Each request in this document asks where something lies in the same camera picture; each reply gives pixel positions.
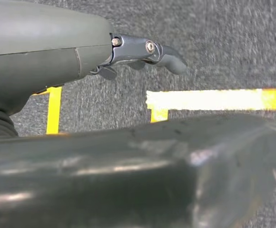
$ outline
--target screw head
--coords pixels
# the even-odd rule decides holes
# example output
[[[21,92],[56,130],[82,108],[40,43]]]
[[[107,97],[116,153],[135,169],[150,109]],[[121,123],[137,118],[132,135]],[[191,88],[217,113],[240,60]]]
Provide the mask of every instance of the screw head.
[[[113,44],[113,46],[116,47],[116,46],[119,46],[121,45],[121,40],[119,38],[113,38],[111,40],[111,43]]]
[[[145,48],[148,53],[153,54],[155,51],[155,44],[151,40],[148,40],[145,43]]]

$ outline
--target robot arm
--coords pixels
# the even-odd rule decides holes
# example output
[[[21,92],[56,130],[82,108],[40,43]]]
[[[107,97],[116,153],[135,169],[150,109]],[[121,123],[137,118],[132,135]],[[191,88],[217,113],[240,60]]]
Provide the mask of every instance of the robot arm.
[[[33,94],[144,61],[175,74],[187,69],[176,51],[146,38],[113,35],[101,17],[40,4],[0,0],[0,110],[13,115]]]

